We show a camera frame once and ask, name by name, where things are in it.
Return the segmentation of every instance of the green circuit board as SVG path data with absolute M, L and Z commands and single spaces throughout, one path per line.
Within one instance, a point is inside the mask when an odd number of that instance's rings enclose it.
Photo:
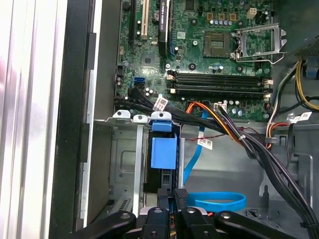
M 159 24 L 153 18 L 156 11 L 159 10 L 157 0 L 149 0 L 147 38 L 137 36 L 137 32 L 140 32 L 140 29 L 136 25 L 133 47 L 129 43 L 131 12 L 122 11 L 118 65 L 122 67 L 123 76 L 121 85 L 116 88 L 116 95 L 125 97 L 128 88 L 133 86 L 134 77 L 143 77 L 146 82 L 141 90 L 153 102 L 161 94 L 169 100 L 170 104 L 185 110 L 189 101 L 210 101 L 212 107 L 214 103 L 227 101 L 227 111 L 233 119 L 265 120 L 264 99 L 240 100 L 228 97 L 221 98 L 214 95 L 181 97 L 171 94 L 167 88 L 166 71 L 178 70 L 182 73 L 192 74 L 262 76 L 270 78 L 271 64 L 268 62 L 259 63 L 257 66 L 256 63 L 238 64 L 230 59 L 229 54 L 236 47 L 236 42 L 231 38 L 228 51 L 222 52 L 221 54 L 225 55 L 221 57 L 207 56 L 204 39 L 207 34 L 212 32 L 230 35 L 238 28 L 256 26 L 255 19 L 247 19 L 247 11 L 252 7 L 257 10 L 272 9 L 271 2 L 269 0 L 245 0 L 245 4 L 242 5 L 240 0 L 234 0 L 234 4 L 230 5 L 228 0 L 223 0 L 222 5 L 218 5 L 217 0 L 194 0 L 194 9 L 185 10 L 185 1 L 172 0 L 171 53 L 166 58 L 160 56 L 159 47 L 156 44 Z M 137 0 L 136 21 L 142 20 L 143 3 L 144 0 Z M 202 7 L 202 13 L 198 12 L 199 6 Z M 271 37 L 270 31 L 250 35 L 247 40 L 248 53 L 269 51 L 272 42 Z M 214 44 L 218 48 L 219 44 L 223 43 L 215 41 Z M 194 64 L 196 66 L 195 69 L 190 69 L 190 64 Z M 219 66 L 223 66 L 222 71 L 215 71 Z M 194 114 L 199 115 L 199 111 L 195 110 Z

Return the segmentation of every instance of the blue sata port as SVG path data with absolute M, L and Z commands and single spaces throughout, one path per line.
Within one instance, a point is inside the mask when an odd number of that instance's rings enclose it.
M 145 77 L 138 77 L 135 76 L 134 77 L 134 86 L 138 87 L 138 88 L 142 88 L 145 85 Z

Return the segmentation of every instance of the blue drive bay latch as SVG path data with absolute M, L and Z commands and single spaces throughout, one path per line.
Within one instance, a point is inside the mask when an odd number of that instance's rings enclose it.
M 172 123 L 154 120 L 152 131 L 172 132 Z M 154 137 L 152 139 L 151 168 L 176 169 L 177 136 L 174 138 Z

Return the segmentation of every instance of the orange wire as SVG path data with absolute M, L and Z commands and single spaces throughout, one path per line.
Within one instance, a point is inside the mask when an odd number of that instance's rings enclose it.
M 289 124 L 287 124 L 287 123 L 274 123 L 274 124 L 272 124 L 270 127 L 269 127 L 269 129 L 268 129 L 268 133 L 267 133 L 267 137 L 271 137 L 271 132 L 276 128 L 276 127 L 279 127 L 279 126 L 288 126 Z M 266 145 L 266 148 L 267 149 L 269 149 L 269 148 L 271 148 L 271 146 L 272 146 L 272 144 L 271 143 L 269 143 L 269 144 L 267 144 Z
M 192 108 L 194 107 L 194 105 L 197 105 L 203 109 L 205 109 L 206 111 L 208 111 L 213 117 L 214 119 L 222 126 L 222 128 L 224 128 L 224 130 L 227 132 L 227 134 L 236 142 L 238 142 L 239 144 L 240 141 L 235 137 L 235 135 L 228 129 L 227 125 L 222 121 L 222 119 L 218 116 L 218 114 L 216 114 L 214 111 L 212 111 L 209 107 L 207 107 L 206 105 L 199 103 L 199 102 L 192 102 L 186 112 L 189 114 L 192 110 Z

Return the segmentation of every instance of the motherboard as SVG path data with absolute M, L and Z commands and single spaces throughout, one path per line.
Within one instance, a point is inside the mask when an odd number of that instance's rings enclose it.
M 199 101 L 267 120 L 271 61 L 261 52 L 271 51 L 273 29 L 258 26 L 272 14 L 270 0 L 123 0 L 116 96 L 136 86 L 182 110 Z

